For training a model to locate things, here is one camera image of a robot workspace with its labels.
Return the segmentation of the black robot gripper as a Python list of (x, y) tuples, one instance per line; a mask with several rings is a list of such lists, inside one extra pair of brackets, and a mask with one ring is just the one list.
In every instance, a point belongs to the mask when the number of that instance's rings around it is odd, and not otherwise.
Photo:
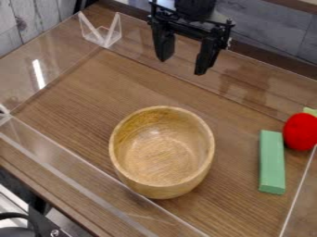
[(152, 39), (158, 59), (164, 62), (175, 52), (178, 33), (200, 41), (194, 74), (203, 75), (214, 66), (221, 49), (230, 44), (234, 20), (215, 9), (217, 0), (148, 0)]

